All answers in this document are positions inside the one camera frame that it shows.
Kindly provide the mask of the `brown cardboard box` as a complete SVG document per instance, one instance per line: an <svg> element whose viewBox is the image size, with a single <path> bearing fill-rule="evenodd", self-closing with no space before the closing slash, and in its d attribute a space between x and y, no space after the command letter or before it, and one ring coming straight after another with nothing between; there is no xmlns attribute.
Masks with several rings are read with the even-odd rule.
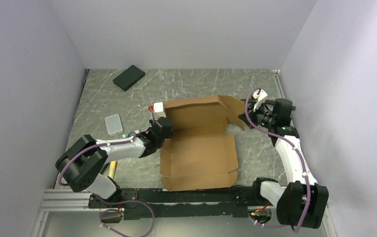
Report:
<svg viewBox="0 0 377 237"><path fill-rule="evenodd" d="M212 95L164 102L173 135L160 149L161 182L168 191L228 188L239 168L229 124L244 129L244 102Z"/></svg>

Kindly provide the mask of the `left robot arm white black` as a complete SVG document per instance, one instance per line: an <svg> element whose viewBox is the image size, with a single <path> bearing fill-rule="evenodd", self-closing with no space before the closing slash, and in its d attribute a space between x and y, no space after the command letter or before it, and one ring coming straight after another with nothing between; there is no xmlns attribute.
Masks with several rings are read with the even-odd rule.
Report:
<svg viewBox="0 0 377 237"><path fill-rule="evenodd" d="M142 132L116 140L96 140L81 136L55 163L60 173L59 185L73 192L89 191L108 207L121 201L122 190L113 178L102 174L107 164L126 158L144 158L162 148L173 135L173 122L166 117L150 121Z"/></svg>

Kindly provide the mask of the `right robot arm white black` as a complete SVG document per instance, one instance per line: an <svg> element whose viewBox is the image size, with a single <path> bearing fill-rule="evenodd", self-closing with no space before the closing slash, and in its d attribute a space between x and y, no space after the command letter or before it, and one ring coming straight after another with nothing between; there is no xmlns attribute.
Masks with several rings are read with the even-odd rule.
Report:
<svg viewBox="0 0 377 237"><path fill-rule="evenodd" d="M252 201L263 205L266 201L275 206L279 224L299 228L318 229L321 226L329 191L318 184L311 174L301 149L298 130L291 124L291 113L295 110L292 101L244 100L244 112L239 118L249 126L269 136L273 147L281 157L287 186L275 179L257 178L251 191Z"/></svg>

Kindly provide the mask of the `black flat box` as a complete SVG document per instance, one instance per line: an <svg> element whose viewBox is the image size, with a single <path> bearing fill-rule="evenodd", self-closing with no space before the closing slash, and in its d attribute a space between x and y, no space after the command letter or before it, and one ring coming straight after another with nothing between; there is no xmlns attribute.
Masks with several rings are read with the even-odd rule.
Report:
<svg viewBox="0 0 377 237"><path fill-rule="evenodd" d="M123 91L127 91L145 75L146 73L143 70L139 69L135 65L131 65L120 75L114 78L113 83Z"/></svg>

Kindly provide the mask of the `green white marker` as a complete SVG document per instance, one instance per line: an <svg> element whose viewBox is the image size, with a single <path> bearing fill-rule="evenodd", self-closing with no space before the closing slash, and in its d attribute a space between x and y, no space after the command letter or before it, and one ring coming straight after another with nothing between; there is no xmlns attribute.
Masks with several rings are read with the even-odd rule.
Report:
<svg viewBox="0 0 377 237"><path fill-rule="evenodd" d="M129 133L125 133L122 135L123 138L131 138L131 137L134 137L136 136L137 134L139 134L140 131L139 130L135 130L135 131L132 131L132 132L129 132Z"/></svg>

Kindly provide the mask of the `black foam tube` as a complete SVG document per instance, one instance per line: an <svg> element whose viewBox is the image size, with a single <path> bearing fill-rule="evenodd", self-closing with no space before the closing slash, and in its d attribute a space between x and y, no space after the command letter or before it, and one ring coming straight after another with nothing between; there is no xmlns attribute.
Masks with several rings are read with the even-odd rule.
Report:
<svg viewBox="0 0 377 237"><path fill-rule="evenodd" d="M247 99L241 99L242 102L244 102L245 104L256 104L257 101L255 99L252 99L252 100L249 100L249 102L246 102ZM277 105L286 105L288 106L288 108L291 108L292 111L294 111L296 109L296 106L293 105L293 102L290 101L290 100L287 100L287 99L281 99L281 98L277 98L275 100L269 100L269 99L265 99L263 102L259 102L259 105L260 106L261 104L265 104L266 106L275 106L276 104Z"/></svg>

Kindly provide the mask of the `clear plastic lid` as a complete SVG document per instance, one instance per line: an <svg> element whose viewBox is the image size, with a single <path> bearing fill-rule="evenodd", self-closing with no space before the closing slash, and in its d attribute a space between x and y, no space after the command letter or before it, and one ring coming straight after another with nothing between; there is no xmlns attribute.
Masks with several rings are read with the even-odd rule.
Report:
<svg viewBox="0 0 377 237"><path fill-rule="evenodd" d="M109 135L115 135L123 132L123 125L119 114L105 117L105 125Z"/></svg>

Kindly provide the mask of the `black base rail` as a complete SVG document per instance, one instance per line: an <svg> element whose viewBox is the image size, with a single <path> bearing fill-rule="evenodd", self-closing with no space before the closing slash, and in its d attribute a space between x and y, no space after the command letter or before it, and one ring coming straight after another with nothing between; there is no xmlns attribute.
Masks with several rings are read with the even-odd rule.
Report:
<svg viewBox="0 0 377 237"><path fill-rule="evenodd" d="M267 200L253 187L170 192L160 188L123 188L121 197L107 203L91 195L90 209L122 208L125 220L165 217L231 216L247 218Z"/></svg>

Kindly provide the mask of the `aluminium frame rail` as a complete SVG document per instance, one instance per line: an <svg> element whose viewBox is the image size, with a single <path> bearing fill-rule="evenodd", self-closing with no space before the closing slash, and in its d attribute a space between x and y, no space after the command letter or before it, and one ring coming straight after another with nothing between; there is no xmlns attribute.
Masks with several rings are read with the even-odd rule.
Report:
<svg viewBox="0 0 377 237"><path fill-rule="evenodd" d="M40 211L73 212L87 211L90 192L75 193L70 189L48 189L45 191Z"/></svg>

